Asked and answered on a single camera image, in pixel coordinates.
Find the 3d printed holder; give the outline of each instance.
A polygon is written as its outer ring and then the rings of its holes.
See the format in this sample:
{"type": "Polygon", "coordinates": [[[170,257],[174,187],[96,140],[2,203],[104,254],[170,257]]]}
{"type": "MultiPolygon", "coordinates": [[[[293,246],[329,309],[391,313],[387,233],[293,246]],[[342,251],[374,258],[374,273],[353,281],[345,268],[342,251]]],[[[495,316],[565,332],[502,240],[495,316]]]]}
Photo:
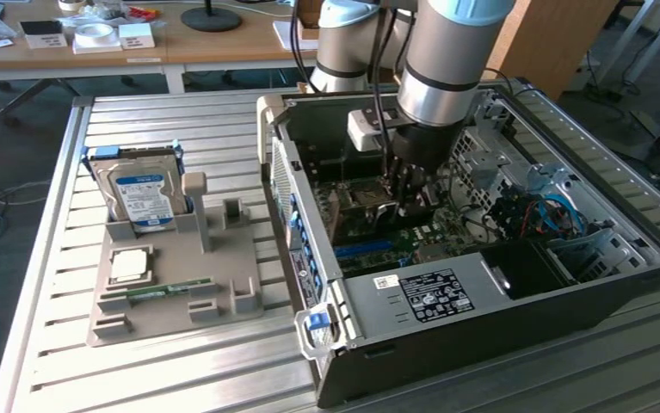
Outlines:
{"type": "Polygon", "coordinates": [[[175,216],[176,230],[136,234],[132,224],[106,224],[87,344],[98,347],[233,323],[263,314],[249,213],[239,199],[204,208],[207,178],[183,175],[194,211],[175,216]],[[112,281],[123,251],[147,254],[146,271],[112,281]]]}

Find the blue hard drive label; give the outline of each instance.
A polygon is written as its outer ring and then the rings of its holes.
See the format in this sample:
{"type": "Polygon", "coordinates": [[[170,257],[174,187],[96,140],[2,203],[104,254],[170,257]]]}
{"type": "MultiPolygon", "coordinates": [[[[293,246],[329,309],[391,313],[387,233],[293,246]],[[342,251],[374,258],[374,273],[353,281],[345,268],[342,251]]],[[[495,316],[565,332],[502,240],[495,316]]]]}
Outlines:
{"type": "Polygon", "coordinates": [[[140,232],[158,231],[174,219],[163,175],[123,176],[115,180],[120,201],[140,232]]]}
{"type": "Polygon", "coordinates": [[[451,268],[401,279],[401,288],[422,323],[475,309],[451,268]]]}

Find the white box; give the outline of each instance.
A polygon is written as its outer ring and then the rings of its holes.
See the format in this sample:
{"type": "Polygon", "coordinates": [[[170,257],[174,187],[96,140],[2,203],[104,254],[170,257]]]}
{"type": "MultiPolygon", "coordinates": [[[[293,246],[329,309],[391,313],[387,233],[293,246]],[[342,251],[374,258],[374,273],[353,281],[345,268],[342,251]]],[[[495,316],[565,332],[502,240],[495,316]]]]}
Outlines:
{"type": "Polygon", "coordinates": [[[118,40],[100,46],[82,46],[78,43],[78,38],[75,38],[75,40],[72,41],[72,51],[75,52],[75,54],[123,52],[123,47],[120,47],[120,42],[118,40]]]}
{"type": "Polygon", "coordinates": [[[38,22],[19,22],[19,25],[31,49],[67,46],[67,39],[64,39],[62,32],[62,23],[43,20],[38,22]]]}
{"type": "Polygon", "coordinates": [[[120,44],[124,49],[143,49],[156,47],[154,35],[151,33],[151,24],[136,23],[123,24],[119,26],[120,44]]]}

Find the metal slotted tabletop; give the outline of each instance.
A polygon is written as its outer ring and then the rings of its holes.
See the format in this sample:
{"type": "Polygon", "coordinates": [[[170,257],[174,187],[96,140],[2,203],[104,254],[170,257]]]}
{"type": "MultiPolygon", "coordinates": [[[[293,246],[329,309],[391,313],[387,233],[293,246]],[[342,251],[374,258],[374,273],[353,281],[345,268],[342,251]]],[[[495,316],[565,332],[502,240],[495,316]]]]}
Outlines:
{"type": "MultiPolygon", "coordinates": [[[[255,102],[277,92],[108,97],[75,105],[0,368],[0,411],[317,410],[255,147],[255,102]],[[251,210],[267,312],[253,321],[90,348],[106,208],[79,165],[80,149],[172,139],[184,146],[187,171],[208,176],[206,205],[241,197],[251,210]]],[[[542,96],[527,93],[522,101],[660,228],[660,194],[542,96]]],[[[517,139],[533,154],[547,151],[526,133],[517,139]]],[[[350,410],[660,412],[660,289],[595,329],[338,409],[350,410]]]]}

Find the tape roll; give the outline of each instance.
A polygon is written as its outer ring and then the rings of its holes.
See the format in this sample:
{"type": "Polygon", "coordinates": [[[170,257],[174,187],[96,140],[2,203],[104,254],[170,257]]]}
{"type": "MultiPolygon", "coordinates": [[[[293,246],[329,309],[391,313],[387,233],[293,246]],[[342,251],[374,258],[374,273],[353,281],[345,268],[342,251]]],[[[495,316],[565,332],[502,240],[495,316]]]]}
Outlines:
{"type": "Polygon", "coordinates": [[[59,8],[64,11],[79,11],[87,4],[87,0],[59,0],[59,8]]]}
{"type": "Polygon", "coordinates": [[[107,46],[118,41],[118,35],[111,26],[102,23],[86,24],[75,30],[75,39],[84,47],[107,46]]]}

